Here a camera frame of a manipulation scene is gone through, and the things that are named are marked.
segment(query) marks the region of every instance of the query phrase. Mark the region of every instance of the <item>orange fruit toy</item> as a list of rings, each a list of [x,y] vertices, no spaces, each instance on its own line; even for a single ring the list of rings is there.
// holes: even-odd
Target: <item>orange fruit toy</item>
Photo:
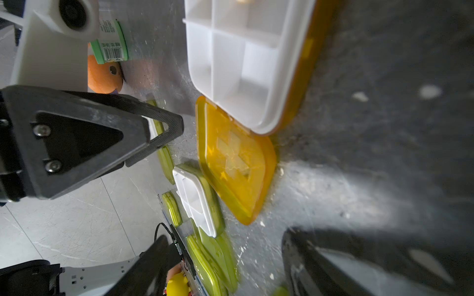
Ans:
[[[109,94],[122,90],[122,71],[118,62],[97,64],[93,55],[87,58],[87,84],[96,93]]]

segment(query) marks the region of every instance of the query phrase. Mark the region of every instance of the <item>black cable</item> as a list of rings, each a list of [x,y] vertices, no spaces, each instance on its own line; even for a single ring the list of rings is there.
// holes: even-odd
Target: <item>black cable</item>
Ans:
[[[161,223],[158,223],[158,226],[156,227],[156,230],[155,230],[155,240],[153,240],[154,242],[156,241],[156,236],[158,235],[158,228],[160,228],[160,225],[163,225],[163,227],[166,229],[166,231],[170,234],[171,238],[173,238],[174,236],[171,234],[170,230],[168,229],[168,227],[166,227],[166,224],[161,222]]]

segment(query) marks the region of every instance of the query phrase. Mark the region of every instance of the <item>white rod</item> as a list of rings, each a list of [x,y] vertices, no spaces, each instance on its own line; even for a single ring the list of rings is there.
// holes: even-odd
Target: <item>white rod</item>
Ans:
[[[9,20],[12,23],[15,23],[15,24],[23,27],[23,23],[24,23],[23,18],[17,17],[16,15],[13,15],[13,14],[8,13],[6,11],[1,11],[0,10],[0,18],[4,18],[6,20]]]

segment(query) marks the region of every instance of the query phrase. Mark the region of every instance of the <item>white container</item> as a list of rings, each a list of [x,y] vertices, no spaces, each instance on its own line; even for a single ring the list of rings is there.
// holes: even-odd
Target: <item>white container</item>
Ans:
[[[217,237],[219,230],[216,223],[219,224],[219,220],[214,221],[211,205],[201,180],[195,174],[180,168],[179,165],[174,167],[173,176],[186,215],[193,219],[196,226],[208,236]]]
[[[316,0],[185,0],[194,86],[268,134],[283,116]]]

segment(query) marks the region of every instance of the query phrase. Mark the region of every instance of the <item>orange plastic lid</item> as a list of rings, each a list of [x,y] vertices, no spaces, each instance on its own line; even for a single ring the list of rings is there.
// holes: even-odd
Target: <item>orange plastic lid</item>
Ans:
[[[276,167],[272,142],[241,128],[205,97],[196,102],[198,158],[217,194],[242,224],[262,209]]]

